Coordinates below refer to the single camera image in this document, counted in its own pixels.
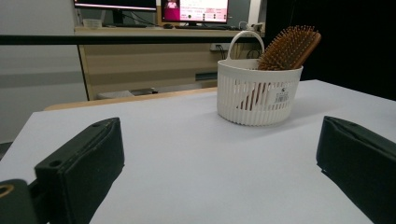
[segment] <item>white wall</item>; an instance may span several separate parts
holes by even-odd
[[[71,0],[2,1],[0,35],[73,35]],[[0,46],[0,143],[35,111],[85,101],[76,46]]]

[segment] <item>wooden hairbrush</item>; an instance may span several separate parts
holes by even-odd
[[[300,68],[318,45],[321,35],[313,26],[290,26],[282,30],[259,59],[259,70]]]

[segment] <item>basket handle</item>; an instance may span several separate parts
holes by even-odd
[[[253,35],[254,37],[256,37],[259,40],[260,44],[262,45],[262,52],[264,52],[264,43],[262,42],[261,36],[259,36],[256,32],[253,32],[253,31],[241,31],[236,36],[233,37],[233,40],[231,41],[231,44],[230,44],[230,49],[228,50],[226,61],[231,60],[231,57],[230,57],[231,49],[233,48],[233,44],[236,42],[236,40],[239,37],[241,37],[242,35],[247,35],[247,34]]]

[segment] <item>label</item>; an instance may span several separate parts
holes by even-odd
[[[292,94],[295,93],[297,85],[292,85],[288,87],[275,87],[270,86],[268,89],[268,98],[266,105],[276,105],[286,103],[290,100]]]

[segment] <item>keyboard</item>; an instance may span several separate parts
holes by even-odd
[[[147,25],[143,24],[123,24],[123,23],[106,23],[105,27],[129,27],[129,28],[146,28]]]
[[[176,29],[186,29],[186,30],[227,30],[225,27],[219,26],[175,26]]]

